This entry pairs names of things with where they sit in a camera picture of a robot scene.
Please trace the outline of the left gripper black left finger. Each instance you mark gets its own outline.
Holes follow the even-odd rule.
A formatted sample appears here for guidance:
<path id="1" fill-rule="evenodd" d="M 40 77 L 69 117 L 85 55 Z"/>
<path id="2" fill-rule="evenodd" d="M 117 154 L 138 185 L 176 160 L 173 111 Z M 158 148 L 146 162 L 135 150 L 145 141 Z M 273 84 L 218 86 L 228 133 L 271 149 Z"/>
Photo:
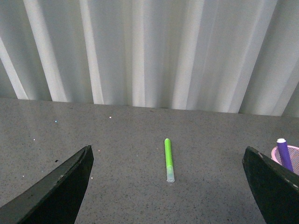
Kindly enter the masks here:
<path id="1" fill-rule="evenodd" d="M 93 151 L 86 146 L 0 209 L 2 224 L 73 224 L 89 183 Z"/>

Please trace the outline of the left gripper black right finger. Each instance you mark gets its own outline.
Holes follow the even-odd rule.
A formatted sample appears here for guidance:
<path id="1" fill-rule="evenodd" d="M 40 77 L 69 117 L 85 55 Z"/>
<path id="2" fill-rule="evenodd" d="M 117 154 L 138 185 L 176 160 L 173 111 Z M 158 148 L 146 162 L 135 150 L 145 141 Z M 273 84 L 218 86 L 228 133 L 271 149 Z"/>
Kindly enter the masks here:
<path id="1" fill-rule="evenodd" d="M 243 169 L 252 195 L 267 224 L 299 222 L 299 176 L 247 147 Z"/>

